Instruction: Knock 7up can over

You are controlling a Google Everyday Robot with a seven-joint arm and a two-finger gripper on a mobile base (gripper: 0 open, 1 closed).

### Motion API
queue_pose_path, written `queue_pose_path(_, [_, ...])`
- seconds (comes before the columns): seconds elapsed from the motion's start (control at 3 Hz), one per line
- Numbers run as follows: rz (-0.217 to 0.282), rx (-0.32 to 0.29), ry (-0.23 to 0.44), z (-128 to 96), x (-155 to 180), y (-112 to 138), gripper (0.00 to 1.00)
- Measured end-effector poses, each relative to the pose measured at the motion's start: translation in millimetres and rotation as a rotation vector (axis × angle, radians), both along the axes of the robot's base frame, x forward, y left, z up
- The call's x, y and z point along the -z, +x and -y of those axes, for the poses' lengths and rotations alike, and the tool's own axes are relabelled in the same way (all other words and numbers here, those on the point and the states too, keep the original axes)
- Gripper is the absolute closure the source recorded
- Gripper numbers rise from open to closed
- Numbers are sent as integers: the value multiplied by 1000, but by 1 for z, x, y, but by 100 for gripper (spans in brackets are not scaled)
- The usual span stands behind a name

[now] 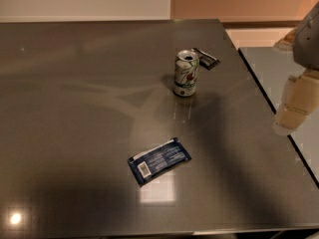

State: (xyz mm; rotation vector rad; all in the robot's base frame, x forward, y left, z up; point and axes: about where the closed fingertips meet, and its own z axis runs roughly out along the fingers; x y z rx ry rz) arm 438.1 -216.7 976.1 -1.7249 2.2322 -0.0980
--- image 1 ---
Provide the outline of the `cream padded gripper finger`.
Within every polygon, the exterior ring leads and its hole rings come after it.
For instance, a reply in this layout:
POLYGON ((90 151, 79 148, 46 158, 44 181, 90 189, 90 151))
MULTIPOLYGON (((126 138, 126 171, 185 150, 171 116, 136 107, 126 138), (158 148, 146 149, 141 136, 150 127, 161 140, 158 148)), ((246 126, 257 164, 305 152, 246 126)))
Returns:
POLYGON ((275 114, 273 130, 279 135, 291 134, 318 107, 319 71, 306 69, 298 77, 290 76, 275 114))

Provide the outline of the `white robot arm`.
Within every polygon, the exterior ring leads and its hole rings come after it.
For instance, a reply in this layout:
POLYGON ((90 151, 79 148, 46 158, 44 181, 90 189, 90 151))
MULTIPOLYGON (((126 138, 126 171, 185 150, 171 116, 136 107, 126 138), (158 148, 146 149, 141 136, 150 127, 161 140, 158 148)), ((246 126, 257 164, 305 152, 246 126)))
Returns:
POLYGON ((293 60, 304 68, 285 83, 273 130, 288 135, 299 128, 319 107, 319 2, 296 28, 292 42, 293 60))

